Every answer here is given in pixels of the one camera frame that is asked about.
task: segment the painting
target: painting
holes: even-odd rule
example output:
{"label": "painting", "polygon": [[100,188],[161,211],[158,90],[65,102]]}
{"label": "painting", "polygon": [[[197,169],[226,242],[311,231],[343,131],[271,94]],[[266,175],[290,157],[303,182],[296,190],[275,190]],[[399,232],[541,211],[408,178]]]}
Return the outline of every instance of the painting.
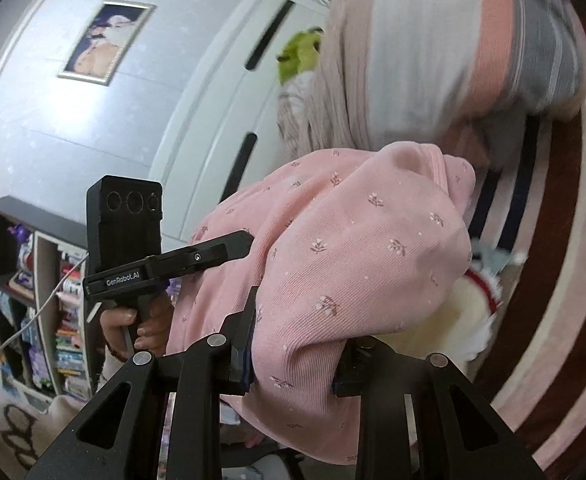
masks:
{"label": "painting", "polygon": [[108,85],[155,6],[104,0],[74,42],[58,76]]}

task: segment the pink floral fabric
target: pink floral fabric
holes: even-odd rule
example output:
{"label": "pink floral fabric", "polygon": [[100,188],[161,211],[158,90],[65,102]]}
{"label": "pink floral fabric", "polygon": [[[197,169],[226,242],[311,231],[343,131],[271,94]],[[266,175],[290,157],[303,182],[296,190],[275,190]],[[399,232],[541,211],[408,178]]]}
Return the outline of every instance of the pink floral fabric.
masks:
{"label": "pink floral fabric", "polygon": [[330,392],[346,339],[399,332],[432,314],[469,265],[465,160],[396,142],[310,153],[221,203],[194,242],[244,229],[249,256],[184,279],[168,352],[217,332],[259,285],[256,381],[227,397],[278,442],[356,460],[359,400]]}

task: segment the purple toy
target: purple toy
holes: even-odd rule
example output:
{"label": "purple toy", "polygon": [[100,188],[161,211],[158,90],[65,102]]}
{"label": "purple toy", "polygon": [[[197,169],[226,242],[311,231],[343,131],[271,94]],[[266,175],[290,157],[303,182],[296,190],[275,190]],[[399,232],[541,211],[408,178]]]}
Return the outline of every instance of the purple toy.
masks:
{"label": "purple toy", "polygon": [[10,234],[15,236],[19,245],[28,242],[30,231],[26,229],[22,224],[17,224],[15,227],[9,227],[6,229]]}

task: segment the power cord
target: power cord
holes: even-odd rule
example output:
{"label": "power cord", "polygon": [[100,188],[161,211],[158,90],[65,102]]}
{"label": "power cord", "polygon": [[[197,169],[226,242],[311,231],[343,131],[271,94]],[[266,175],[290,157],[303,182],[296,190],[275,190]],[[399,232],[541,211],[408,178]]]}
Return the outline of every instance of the power cord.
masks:
{"label": "power cord", "polygon": [[60,290],[60,288],[62,287],[62,284],[65,282],[65,280],[68,278],[68,276],[70,276],[74,270],[77,270],[77,268],[81,264],[83,264],[86,261],[86,258],[88,258],[88,257],[89,257],[89,255],[88,255],[88,253],[86,253],[84,255],[84,257],[79,262],[74,264],[73,268],[71,270],[69,270],[61,280],[59,280],[59,283],[57,283],[57,285],[55,285],[55,288],[51,292],[50,296],[46,299],[46,301],[44,302],[42,307],[35,313],[33,318],[28,323],[26,323],[26,325],[24,325],[21,329],[19,329],[15,334],[10,336],[6,341],[4,341],[4,343],[2,343],[0,345],[0,352],[2,350],[4,350],[10,343],[12,343],[17,338],[19,338],[24,333],[24,331],[26,331],[33,323],[36,322],[36,320],[38,320],[38,317],[42,315],[42,312],[44,312],[44,309],[51,303],[51,300],[55,296],[55,293],[57,293]]}

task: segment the striped carpet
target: striped carpet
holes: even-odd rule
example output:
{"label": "striped carpet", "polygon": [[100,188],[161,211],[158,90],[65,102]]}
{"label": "striped carpet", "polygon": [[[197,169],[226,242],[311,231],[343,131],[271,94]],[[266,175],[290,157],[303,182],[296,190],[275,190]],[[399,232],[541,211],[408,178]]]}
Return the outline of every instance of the striped carpet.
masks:
{"label": "striped carpet", "polygon": [[516,155],[478,175],[465,218],[471,237],[528,254],[475,382],[565,479],[586,455],[586,102],[570,123],[529,118]]}

